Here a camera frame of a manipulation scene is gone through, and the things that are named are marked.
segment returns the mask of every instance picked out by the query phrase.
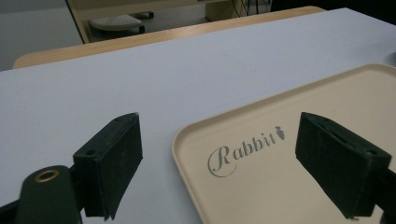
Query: wooden table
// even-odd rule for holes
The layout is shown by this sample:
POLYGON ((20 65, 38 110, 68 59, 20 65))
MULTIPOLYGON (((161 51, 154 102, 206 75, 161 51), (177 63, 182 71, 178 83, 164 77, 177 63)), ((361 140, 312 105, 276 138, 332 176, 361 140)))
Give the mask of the wooden table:
POLYGON ((105 53, 117 49, 127 49, 166 40, 200 35, 261 22, 283 20, 321 11, 324 11, 324 9, 319 7, 299 7, 283 11, 265 13, 261 15, 230 19, 226 21, 213 21, 205 24, 198 24, 143 35, 133 35, 124 38, 112 39, 69 48, 35 52, 21 56, 14 63, 14 68, 22 68, 42 63, 54 63, 98 53, 105 53))

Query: white table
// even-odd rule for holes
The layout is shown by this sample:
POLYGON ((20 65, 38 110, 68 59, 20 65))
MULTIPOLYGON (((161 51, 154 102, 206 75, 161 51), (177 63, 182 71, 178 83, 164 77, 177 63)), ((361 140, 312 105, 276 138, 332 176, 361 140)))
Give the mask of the white table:
POLYGON ((394 64, 395 39, 395 26, 338 9, 2 72, 0 204, 138 111, 144 159, 112 223, 200 223, 171 154, 178 130, 366 63, 394 64))

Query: plastic tray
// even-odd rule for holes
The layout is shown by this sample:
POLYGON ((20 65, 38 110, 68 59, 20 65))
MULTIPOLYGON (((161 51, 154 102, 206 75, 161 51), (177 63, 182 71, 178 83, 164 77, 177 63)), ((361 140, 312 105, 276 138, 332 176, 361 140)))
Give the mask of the plastic tray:
MULTIPOLYGON (((333 119, 396 155, 395 96, 396 69, 369 64, 185 127, 173 156, 201 220, 350 223, 295 158, 301 112, 333 119)), ((379 223, 381 215, 376 207, 354 221, 379 223)))

